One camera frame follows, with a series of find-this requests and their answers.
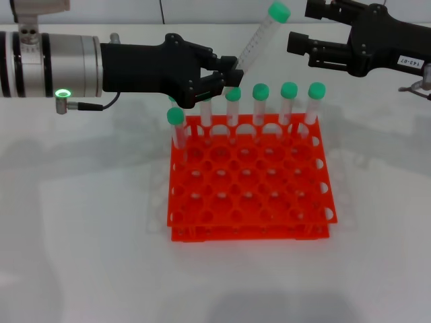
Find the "label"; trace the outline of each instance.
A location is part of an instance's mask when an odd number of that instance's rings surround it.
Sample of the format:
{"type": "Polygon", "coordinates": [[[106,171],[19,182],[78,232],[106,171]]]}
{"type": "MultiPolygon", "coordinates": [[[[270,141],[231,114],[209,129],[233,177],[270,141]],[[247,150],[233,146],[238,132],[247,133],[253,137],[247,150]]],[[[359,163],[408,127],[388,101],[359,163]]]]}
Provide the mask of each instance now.
{"type": "Polygon", "coordinates": [[[413,67],[414,69],[422,69],[424,63],[425,61],[421,59],[413,59],[407,56],[400,56],[398,59],[398,65],[413,67]]]}

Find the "green cap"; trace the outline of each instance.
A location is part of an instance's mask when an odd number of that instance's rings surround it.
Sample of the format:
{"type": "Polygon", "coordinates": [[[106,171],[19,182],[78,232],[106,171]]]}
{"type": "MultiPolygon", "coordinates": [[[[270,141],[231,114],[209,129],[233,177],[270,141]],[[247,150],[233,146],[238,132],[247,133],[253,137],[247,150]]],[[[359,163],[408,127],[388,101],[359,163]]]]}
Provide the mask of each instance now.
{"type": "Polygon", "coordinates": [[[308,89],[308,96],[315,100],[322,100],[325,97],[326,87],[323,83],[313,83],[308,89]]]}
{"type": "Polygon", "coordinates": [[[265,101],[269,97],[269,87],[266,84],[259,83],[253,88],[253,98],[258,101],[265,101]]]}
{"type": "Polygon", "coordinates": [[[281,96],[285,99],[294,99],[298,95],[298,86],[292,82],[286,82],[281,87],[281,96]]]}
{"type": "Polygon", "coordinates": [[[168,122],[172,126],[178,126],[179,124],[182,124],[184,122],[184,112],[181,108],[174,107],[169,109],[167,116],[168,122]]]}
{"type": "Polygon", "coordinates": [[[241,89],[239,87],[234,87],[225,95],[227,101],[235,102],[241,99],[241,89]]]}
{"type": "Polygon", "coordinates": [[[284,24],[290,17],[290,10],[283,3],[275,1],[268,9],[268,14],[275,21],[284,24]]]}

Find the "clear test tube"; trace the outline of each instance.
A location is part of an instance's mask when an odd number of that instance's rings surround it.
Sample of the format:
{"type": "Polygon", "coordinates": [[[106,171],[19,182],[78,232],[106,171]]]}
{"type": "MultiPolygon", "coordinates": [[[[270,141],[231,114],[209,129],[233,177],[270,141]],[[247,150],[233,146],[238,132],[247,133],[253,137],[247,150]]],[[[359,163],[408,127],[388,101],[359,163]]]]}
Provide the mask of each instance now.
{"type": "Polygon", "coordinates": [[[173,107],[167,113],[168,122],[172,129],[172,140],[177,149],[184,149],[186,147],[186,133],[184,129],[184,112],[181,108],[173,107]]]}
{"type": "MultiPolygon", "coordinates": [[[[310,85],[310,88],[308,89],[307,110],[306,110],[305,119],[304,119],[305,125],[312,125],[316,122],[317,114],[321,106],[321,101],[325,97],[325,94],[326,94],[325,84],[316,82],[310,85]]],[[[307,138],[308,129],[303,128],[301,133],[302,133],[302,138],[307,138]]]]}
{"type": "Polygon", "coordinates": [[[178,106],[178,104],[176,104],[175,99],[172,96],[168,96],[169,101],[170,101],[170,105],[172,107],[178,106]]]}
{"type": "Polygon", "coordinates": [[[283,3],[275,1],[268,9],[268,14],[259,28],[242,51],[236,64],[236,69],[242,69],[244,73],[252,65],[253,61],[265,49],[280,26],[287,22],[290,10],[283,3]]]}
{"type": "Polygon", "coordinates": [[[201,109],[201,125],[203,127],[210,127],[213,119],[211,99],[201,101],[199,107],[201,109]]]}
{"type": "Polygon", "coordinates": [[[263,126],[265,120],[265,110],[267,98],[269,97],[269,87],[266,84],[259,83],[253,88],[253,98],[255,99],[255,108],[253,111],[253,124],[263,126]]]}
{"type": "Polygon", "coordinates": [[[292,117],[294,100],[298,95],[298,86],[292,82],[286,82],[281,87],[281,109],[278,116],[278,123],[287,126],[292,117]]]}
{"type": "Polygon", "coordinates": [[[235,127],[238,124],[238,115],[240,110],[241,89],[233,88],[225,95],[226,103],[226,118],[229,127],[235,127]]]}

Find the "test tube rack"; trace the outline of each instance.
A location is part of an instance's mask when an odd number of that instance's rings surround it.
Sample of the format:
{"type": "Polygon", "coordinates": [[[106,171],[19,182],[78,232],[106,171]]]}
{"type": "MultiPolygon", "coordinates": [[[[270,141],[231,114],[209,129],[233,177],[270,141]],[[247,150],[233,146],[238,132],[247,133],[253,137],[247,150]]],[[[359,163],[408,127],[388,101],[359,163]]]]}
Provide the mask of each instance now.
{"type": "Polygon", "coordinates": [[[304,114],[289,125],[278,114],[259,127],[252,119],[242,114],[228,127],[226,115],[214,115],[203,127],[186,117],[186,147],[172,145],[170,160],[172,241],[329,238],[337,215],[319,122],[304,138],[304,114]]]}

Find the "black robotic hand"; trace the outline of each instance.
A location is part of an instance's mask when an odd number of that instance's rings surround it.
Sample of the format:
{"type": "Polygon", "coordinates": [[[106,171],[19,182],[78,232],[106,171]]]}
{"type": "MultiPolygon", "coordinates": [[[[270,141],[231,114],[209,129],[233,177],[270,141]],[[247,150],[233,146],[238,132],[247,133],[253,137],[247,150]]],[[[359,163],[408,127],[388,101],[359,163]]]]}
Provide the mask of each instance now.
{"type": "Polygon", "coordinates": [[[159,92],[175,99],[181,108],[238,87],[242,70],[236,57],[217,58],[209,47],[167,34],[163,44],[140,46],[101,44],[103,90],[106,92],[159,92]],[[201,78],[201,68],[215,71],[201,78]]]}
{"type": "Polygon", "coordinates": [[[369,71],[386,67],[424,75],[431,63],[431,28],[400,22],[384,5],[364,5],[352,0],[308,0],[306,17],[323,17],[351,25],[347,44],[321,42],[291,32],[288,52],[310,55],[308,65],[363,77],[369,71]]]}

